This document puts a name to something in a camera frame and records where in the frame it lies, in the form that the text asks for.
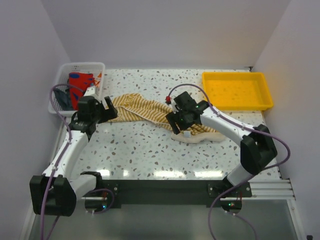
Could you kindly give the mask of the yellow striped Doraemon towel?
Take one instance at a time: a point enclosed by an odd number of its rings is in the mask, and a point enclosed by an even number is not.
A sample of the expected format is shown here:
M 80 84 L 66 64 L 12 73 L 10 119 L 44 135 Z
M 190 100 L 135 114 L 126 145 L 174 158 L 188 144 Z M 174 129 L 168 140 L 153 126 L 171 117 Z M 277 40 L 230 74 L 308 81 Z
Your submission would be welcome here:
M 118 111 L 117 117 L 111 120 L 112 123 L 148 121 L 173 132 L 166 119 L 166 115 L 172 109 L 165 104 L 155 100 L 147 100 L 139 93 L 126 93 L 117 96 L 112 103 Z M 221 143 L 226 139 L 217 130 L 200 124 L 194 124 L 179 134 L 172 133 L 171 138 L 186 144 L 198 144 L 203 141 Z

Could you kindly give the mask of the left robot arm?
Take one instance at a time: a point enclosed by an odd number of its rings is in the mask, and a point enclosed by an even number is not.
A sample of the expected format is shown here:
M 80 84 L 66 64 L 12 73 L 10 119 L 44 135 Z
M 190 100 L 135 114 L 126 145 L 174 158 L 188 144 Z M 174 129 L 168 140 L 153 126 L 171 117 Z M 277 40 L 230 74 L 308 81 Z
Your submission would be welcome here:
M 66 125 L 67 133 L 60 150 L 43 173 L 34 175 L 29 182 L 35 214 L 69 217 L 77 201 L 87 193 L 95 197 L 103 193 L 104 184 L 99 172 L 85 171 L 75 180 L 71 180 L 71 174 L 97 125 L 117 116 L 118 111 L 108 96 L 104 101 L 93 96 L 80 98 L 78 110 Z

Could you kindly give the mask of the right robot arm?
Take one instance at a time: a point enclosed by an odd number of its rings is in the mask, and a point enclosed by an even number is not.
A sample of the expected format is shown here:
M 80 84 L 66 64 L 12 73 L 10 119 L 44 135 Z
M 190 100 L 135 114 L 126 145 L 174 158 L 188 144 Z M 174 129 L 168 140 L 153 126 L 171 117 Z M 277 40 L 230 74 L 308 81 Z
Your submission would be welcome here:
M 224 177 L 223 192 L 235 196 L 240 190 L 240 183 L 258 175 L 278 154 L 269 129 L 260 124 L 253 126 L 240 122 L 210 107 L 202 100 L 196 102 L 186 91 L 165 103 L 172 107 L 166 115 L 173 133 L 179 134 L 193 125 L 212 128 L 239 146 L 240 163 Z

